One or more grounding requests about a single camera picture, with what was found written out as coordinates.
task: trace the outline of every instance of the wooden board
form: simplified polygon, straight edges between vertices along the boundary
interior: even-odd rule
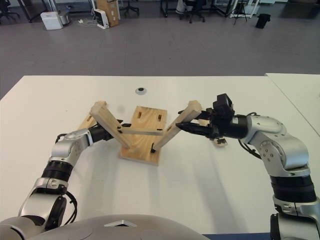
[[[131,127],[152,130],[164,129],[166,121],[167,110],[137,106],[131,120]],[[136,134],[130,136],[132,145],[129,149],[122,147],[120,156],[128,160],[158,165],[160,151],[151,153],[151,146],[161,136]]]
[[[97,101],[97,103],[102,103],[105,106],[107,105],[106,101]],[[92,126],[96,125],[97,121],[95,120],[94,117],[92,117],[90,114],[88,114],[86,116],[86,118],[83,120],[83,122],[81,123],[81,125],[78,127],[78,130],[80,129],[88,129],[91,128]]]
[[[188,123],[195,119],[201,113],[201,105],[198,101],[189,101],[188,106],[178,117],[168,126],[164,134],[154,142],[153,149],[159,151],[167,142],[169,142],[181,129],[176,126],[177,123]]]
[[[90,115],[107,130],[121,145],[125,148],[130,148],[131,141],[129,135],[118,132],[118,127],[121,127],[118,120],[107,109],[106,105],[101,102],[96,102],[91,108]]]
[[[137,127],[118,127],[118,132],[121,134],[139,134],[139,135],[153,135],[153,136],[161,136],[164,134],[162,128],[158,129],[146,129],[146,128],[137,128]]]

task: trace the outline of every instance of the cardboard box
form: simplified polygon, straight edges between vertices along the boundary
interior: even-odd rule
[[[116,0],[96,0],[96,6],[98,9],[105,11],[110,27],[119,24],[118,5]]]

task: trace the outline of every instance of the black office chair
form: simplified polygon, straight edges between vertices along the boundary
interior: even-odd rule
[[[129,10],[134,11],[138,16],[140,16],[139,8],[131,6],[130,5],[130,0],[128,0],[127,2],[128,2],[128,6],[120,8],[120,11],[125,11],[124,12],[124,16],[127,17],[127,13],[129,12]]]
[[[195,0],[195,1],[190,1],[190,0],[184,0],[185,5],[187,6],[192,6],[192,10],[191,11],[185,11],[183,14],[180,14],[179,18],[180,20],[186,16],[190,16],[190,20],[189,23],[192,24],[192,18],[194,15],[198,16],[200,19],[202,19],[202,22],[205,22],[206,19],[204,16],[202,16],[201,10],[202,10],[202,6],[207,5],[207,0]]]
[[[20,18],[19,13],[10,11],[8,6],[10,6],[11,3],[9,0],[0,0],[0,24],[1,24],[1,18],[6,17],[8,20],[9,18],[16,21],[16,19],[12,15],[17,15],[18,18]]]

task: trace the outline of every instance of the white box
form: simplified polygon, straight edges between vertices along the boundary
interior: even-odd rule
[[[43,12],[40,16],[47,30],[62,29],[64,27],[56,11]]]
[[[106,12],[102,11],[101,9],[96,9],[94,10],[94,13],[95,13],[97,26],[102,29],[108,29],[110,26],[109,26]]]

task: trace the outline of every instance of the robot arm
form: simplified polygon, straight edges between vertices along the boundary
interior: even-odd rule
[[[290,135],[274,118],[235,115],[226,94],[217,96],[213,108],[203,111],[197,118],[209,120],[209,124],[178,123],[177,126],[210,139],[238,139],[247,152],[263,161],[278,211],[270,218],[271,239],[320,239],[320,200],[310,177],[308,150],[302,141]],[[259,154],[248,145],[254,146]]]
[[[77,215],[77,202],[70,194],[68,180],[80,154],[94,142],[113,137],[100,125],[66,134],[52,148],[51,157],[22,204],[18,216],[0,223],[0,239],[25,240],[61,225],[65,213],[66,194],[75,206],[69,219]]]

